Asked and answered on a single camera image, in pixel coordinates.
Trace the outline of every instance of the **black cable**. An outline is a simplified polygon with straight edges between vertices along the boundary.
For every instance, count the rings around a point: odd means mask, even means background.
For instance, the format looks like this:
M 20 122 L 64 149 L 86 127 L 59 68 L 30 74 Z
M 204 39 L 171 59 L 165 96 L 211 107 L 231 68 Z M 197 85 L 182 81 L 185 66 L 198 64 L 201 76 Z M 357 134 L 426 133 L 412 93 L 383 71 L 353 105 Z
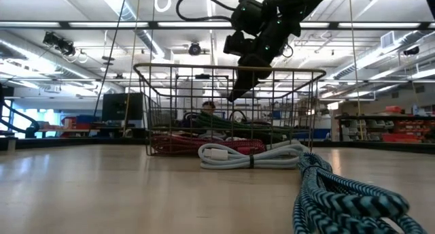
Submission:
M 232 121 L 232 116 L 234 115 L 235 112 L 239 112 L 240 114 L 242 114 L 242 117 L 243 117 L 242 121 L 247 122 L 247 118 L 246 118 L 245 114 L 242 112 L 242 110 L 238 110 L 238 109 L 235 109 L 231 112 L 230 116 L 228 117 L 229 121 Z
M 181 2 L 183 2 L 184 0 L 178 0 L 177 5 L 175 6 L 175 11 L 177 12 L 178 17 L 180 17 L 182 20 L 184 21 L 206 21 L 206 20 L 226 20 L 226 21 L 231 21 L 231 19 L 227 16 L 207 16 L 207 17 L 199 17 L 199 18 L 188 18 L 185 17 L 183 15 L 181 15 L 181 13 L 179 12 L 179 6 L 181 5 Z M 214 2 L 215 4 L 221 6 L 224 9 L 227 10 L 231 10 L 231 11 L 235 11 L 236 9 L 230 6 L 227 6 L 221 2 L 219 2 L 218 0 L 210 0 L 212 2 Z
M 290 48 L 290 50 L 292 50 L 292 54 L 289 55 L 289 56 L 286 56 L 286 55 L 283 53 L 283 56 L 284 56 L 285 58 L 290 58 L 290 57 L 293 56 L 293 54 L 294 54 L 294 50 L 293 50 L 293 48 L 292 48 L 289 44 L 287 44 L 287 46 L 288 46 L 288 48 Z
M 97 117 L 97 109 L 98 109 L 98 103 L 100 102 L 100 97 L 101 97 L 101 93 L 103 92 L 103 87 L 104 87 L 104 83 L 106 81 L 106 77 L 107 77 L 107 73 L 109 72 L 109 66 L 110 66 L 110 61 L 111 61 L 111 56 L 114 53 L 114 48 L 115 48 L 115 41 L 116 41 L 116 36 L 118 35 L 118 30 L 120 28 L 120 23 L 121 23 L 121 17 L 122 17 L 122 12 L 124 11 L 124 6 L 125 6 L 125 1 L 122 1 L 122 6 L 121 6 L 121 12 L 120 12 L 120 16 L 118 18 L 118 23 L 116 25 L 116 30 L 115 30 L 115 35 L 114 35 L 114 40 L 111 43 L 111 48 L 110 48 L 110 54 L 109 54 L 109 59 L 107 60 L 107 66 L 106 66 L 106 70 L 104 72 L 104 77 L 103 77 L 103 81 L 101 82 L 101 88 L 100 88 L 100 92 L 98 93 L 98 97 L 97 97 L 97 103 L 95 103 L 95 110 L 94 110 L 94 120 Z

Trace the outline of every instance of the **green cable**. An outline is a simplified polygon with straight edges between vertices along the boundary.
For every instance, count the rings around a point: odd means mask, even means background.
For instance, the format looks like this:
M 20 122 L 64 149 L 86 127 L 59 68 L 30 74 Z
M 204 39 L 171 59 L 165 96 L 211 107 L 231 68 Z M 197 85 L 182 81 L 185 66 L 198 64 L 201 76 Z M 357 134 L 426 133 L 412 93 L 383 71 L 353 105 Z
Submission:
M 201 112 L 196 119 L 199 126 L 211 129 L 228 129 L 227 134 L 231 134 L 234 131 L 235 134 L 246 134 L 251 132 L 251 136 L 254 139 L 261 139 L 268 143 L 277 143 L 284 140 L 284 135 L 292 131 L 291 128 L 276 127 L 276 126 L 254 126 L 246 125 L 240 122 L 232 122 L 224 120 L 217 116 L 213 116 L 204 112 Z

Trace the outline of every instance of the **hanging rope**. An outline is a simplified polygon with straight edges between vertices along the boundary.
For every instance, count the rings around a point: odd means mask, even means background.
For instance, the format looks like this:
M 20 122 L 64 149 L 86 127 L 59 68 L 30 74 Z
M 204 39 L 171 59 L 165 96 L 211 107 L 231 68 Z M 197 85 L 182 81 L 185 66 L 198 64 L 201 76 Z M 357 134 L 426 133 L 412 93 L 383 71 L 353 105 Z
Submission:
M 103 77 L 103 81 L 101 82 L 101 87 L 100 87 L 100 91 L 98 93 L 97 96 L 97 102 L 95 103 L 95 109 L 94 109 L 94 119 L 97 117 L 97 109 L 98 109 L 98 104 L 101 98 L 101 93 L 103 92 L 103 87 L 104 87 L 104 83 L 106 81 L 106 77 L 107 77 L 107 73 L 109 72 L 109 66 L 110 66 L 110 61 L 111 61 L 111 56 L 114 53 L 114 48 L 115 48 L 115 42 L 116 42 L 116 37 L 118 36 L 118 30 L 120 28 L 120 23 L 121 23 L 121 18 L 122 18 L 122 12 L 124 11 L 124 6 L 125 6 L 125 1 L 122 1 L 122 5 L 121 5 L 121 12 L 118 18 L 118 22 L 116 24 L 116 30 L 115 30 L 115 35 L 114 35 L 114 40 L 111 43 L 111 48 L 110 48 L 110 54 L 109 54 L 109 58 L 107 60 L 107 65 L 106 65 L 106 70 L 104 72 L 104 77 Z
M 137 23 L 139 22 L 139 8 L 141 6 L 141 0 L 137 1 L 136 8 L 136 24 L 135 24 L 135 32 L 137 30 Z M 135 50 L 136 50 L 136 38 L 137 34 L 133 37 L 133 53 L 131 55 L 131 64 L 130 64 L 130 79 L 128 81 L 128 91 L 127 91 L 127 104 L 125 109 L 125 117 L 124 117 L 124 130 L 122 132 L 122 136 L 126 137 L 126 130 L 128 126 L 128 109 L 130 108 L 130 89 L 131 89 L 131 80 L 133 75 L 133 65 L 135 64 Z
M 355 81 L 356 81 L 356 95 L 358 103 L 358 116 L 362 116 L 362 108 L 360 101 L 360 87 L 358 86 L 358 66 L 356 65 L 356 50 L 355 50 L 355 31 L 353 29 L 353 10 L 352 10 L 352 0 L 349 0 L 350 14 L 351 14 L 351 32 L 352 32 L 352 50 L 353 50 L 353 64 L 355 65 Z M 360 120 L 360 135 L 361 140 L 364 140 L 364 132 L 362 130 L 362 123 Z

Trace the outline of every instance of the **security camera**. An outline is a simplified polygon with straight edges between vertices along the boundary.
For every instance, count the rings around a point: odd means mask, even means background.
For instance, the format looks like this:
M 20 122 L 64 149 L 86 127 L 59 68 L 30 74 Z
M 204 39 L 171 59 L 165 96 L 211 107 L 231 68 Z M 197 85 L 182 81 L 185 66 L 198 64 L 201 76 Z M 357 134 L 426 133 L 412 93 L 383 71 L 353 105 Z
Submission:
M 201 47 L 198 42 L 193 42 L 189 47 L 189 54 L 191 56 L 198 56 L 201 54 Z

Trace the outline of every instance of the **cable tie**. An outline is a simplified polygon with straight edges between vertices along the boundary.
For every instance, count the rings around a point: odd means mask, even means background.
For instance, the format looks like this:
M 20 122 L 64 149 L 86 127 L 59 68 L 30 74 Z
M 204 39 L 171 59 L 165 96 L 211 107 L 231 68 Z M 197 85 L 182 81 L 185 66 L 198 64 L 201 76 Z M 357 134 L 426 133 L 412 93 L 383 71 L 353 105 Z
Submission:
M 249 155 L 249 168 L 254 168 L 254 156 L 252 154 Z

